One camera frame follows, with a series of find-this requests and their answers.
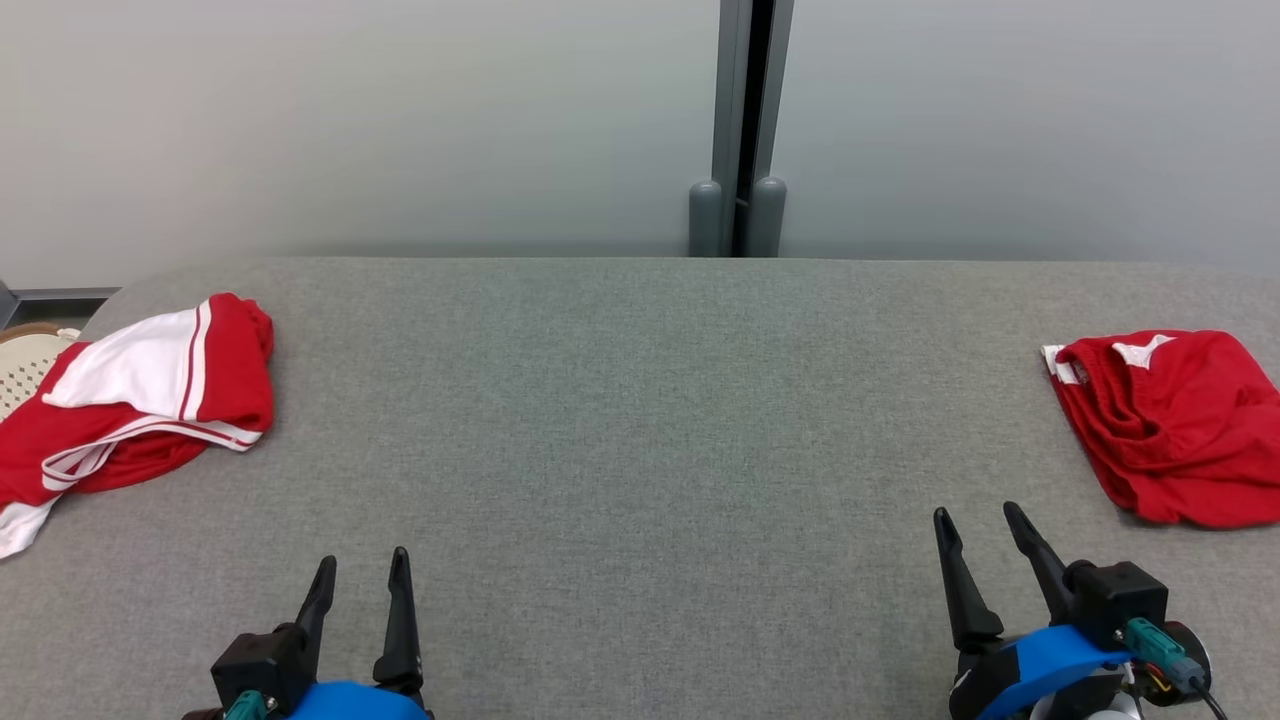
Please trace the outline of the grey partition frame post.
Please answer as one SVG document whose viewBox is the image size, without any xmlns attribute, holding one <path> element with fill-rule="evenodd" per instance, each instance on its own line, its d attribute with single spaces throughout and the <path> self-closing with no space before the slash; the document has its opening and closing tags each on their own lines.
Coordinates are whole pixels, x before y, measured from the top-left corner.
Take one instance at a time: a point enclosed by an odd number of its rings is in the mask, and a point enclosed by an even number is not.
<svg viewBox="0 0 1280 720">
<path fill-rule="evenodd" d="M 709 179 L 723 190 L 721 258 L 748 258 L 751 187 L 778 177 L 772 164 L 794 8 L 795 0 L 719 0 Z"/>
</svg>

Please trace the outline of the dark grey baseboard strip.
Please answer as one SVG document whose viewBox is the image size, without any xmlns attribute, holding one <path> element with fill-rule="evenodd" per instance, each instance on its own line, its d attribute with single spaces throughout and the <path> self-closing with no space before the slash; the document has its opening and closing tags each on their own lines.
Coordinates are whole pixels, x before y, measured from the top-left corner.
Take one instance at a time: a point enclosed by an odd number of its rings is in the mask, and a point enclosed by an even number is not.
<svg viewBox="0 0 1280 720">
<path fill-rule="evenodd" d="M 118 288 L 13 290 L 0 281 L 0 331 L 51 323 L 82 331 Z"/>
</svg>

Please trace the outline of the white perforated laundry basket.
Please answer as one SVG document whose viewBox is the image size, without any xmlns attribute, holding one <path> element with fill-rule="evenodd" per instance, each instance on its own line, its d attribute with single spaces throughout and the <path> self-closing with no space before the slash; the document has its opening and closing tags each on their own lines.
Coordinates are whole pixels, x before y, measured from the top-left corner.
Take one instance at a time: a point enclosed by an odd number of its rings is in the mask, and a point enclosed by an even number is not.
<svg viewBox="0 0 1280 720">
<path fill-rule="evenodd" d="M 0 421 L 36 396 L 58 356 L 81 331 L 54 323 L 27 323 L 0 331 Z"/>
</svg>

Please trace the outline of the red garment with white panel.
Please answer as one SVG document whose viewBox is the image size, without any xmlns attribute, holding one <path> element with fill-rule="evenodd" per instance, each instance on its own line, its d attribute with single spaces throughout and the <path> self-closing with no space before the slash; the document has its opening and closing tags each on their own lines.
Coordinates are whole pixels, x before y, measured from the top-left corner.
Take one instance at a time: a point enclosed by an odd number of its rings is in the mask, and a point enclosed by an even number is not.
<svg viewBox="0 0 1280 720">
<path fill-rule="evenodd" d="M 206 448 L 251 450 L 273 427 L 271 318 L 215 293 L 61 352 L 0 421 L 0 560 L 55 503 L 157 479 Z"/>
</svg>

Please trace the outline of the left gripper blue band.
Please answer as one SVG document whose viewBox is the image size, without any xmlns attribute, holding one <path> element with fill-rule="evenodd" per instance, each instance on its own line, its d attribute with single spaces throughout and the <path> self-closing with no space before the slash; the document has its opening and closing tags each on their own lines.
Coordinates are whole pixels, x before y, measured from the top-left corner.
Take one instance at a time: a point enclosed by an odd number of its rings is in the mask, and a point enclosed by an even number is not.
<svg viewBox="0 0 1280 720">
<path fill-rule="evenodd" d="M 296 635 L 298 665 L 305 671 L 317 670 L 335 583 L 337 557 L 326 555 L 294 620 L 276 626 L 278 632 Z M 285 720 L 435 720 L 430 711 L 407 697 L 421 696 L 424 674 L 411 561 L 403 546 L 393 552 L 387 587 L 390 603 L 383 652 L 372 666 L 378 688 L 353 682 L 317 683 Z"/>
</svg>

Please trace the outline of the grey cylindrical post foot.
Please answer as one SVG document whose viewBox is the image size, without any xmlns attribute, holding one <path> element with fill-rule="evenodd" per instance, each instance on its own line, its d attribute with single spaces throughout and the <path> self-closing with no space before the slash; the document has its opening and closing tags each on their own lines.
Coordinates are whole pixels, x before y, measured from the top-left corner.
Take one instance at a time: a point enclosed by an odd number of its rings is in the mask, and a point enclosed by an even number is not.
<svg viewBox="0 0 1280 720">
<path fill-rule="evenodd" d="M 723 190 L 714 179 L 696 182 L 687 193 L 687 255 L 719 258 L 722 255 Z"/>
<path fill-rule="evenodd" d="M 748 258 L 777 258 L 787 199 L 786 183 L 773 176 L 758 179 L 750 192 L 744 252 Z"/>
</svg>

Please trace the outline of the red Bulls 23 garment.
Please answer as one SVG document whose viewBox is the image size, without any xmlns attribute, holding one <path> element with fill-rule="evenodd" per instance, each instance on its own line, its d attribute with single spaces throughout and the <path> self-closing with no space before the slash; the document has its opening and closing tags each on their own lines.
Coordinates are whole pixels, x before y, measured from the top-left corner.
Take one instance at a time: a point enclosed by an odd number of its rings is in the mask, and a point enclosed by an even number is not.
<svg viewBox="0 0 1280 720">
<path fill-rule="evenodd" d="M 1152 329 L 1041 352 L 1121 510 L 1215 530 L 1280 524 L 1280 388 L 1234 336 Z"/>
</svg>

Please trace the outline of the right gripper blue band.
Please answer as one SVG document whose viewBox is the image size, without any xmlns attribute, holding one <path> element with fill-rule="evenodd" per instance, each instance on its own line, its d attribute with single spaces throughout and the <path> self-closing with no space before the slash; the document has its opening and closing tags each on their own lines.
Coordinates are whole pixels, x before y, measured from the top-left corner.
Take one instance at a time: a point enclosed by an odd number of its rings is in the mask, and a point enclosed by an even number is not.
<svg viewBox="0 0 1280 720">
<path fill-rule="evenodd" d="M 1050 625 L 996 650 L 1004 623 L 992 611 L 963 556 L 964 543 L 946 507 L 933 512 L 943 592 L 954 647 L 987 653 L 961 673 L 948 694 L 951 720 L 1148 720 L 1151 705 L 1130 688 L 1133 653 L 1100 650 L 1074 626 L 1084 618 L 1075 579 L 1088 560 L 1065 564 L 1021 506 L 1004 502 L 1019 552 L 1029 561 L 1050 611 Z"/>
</svg>

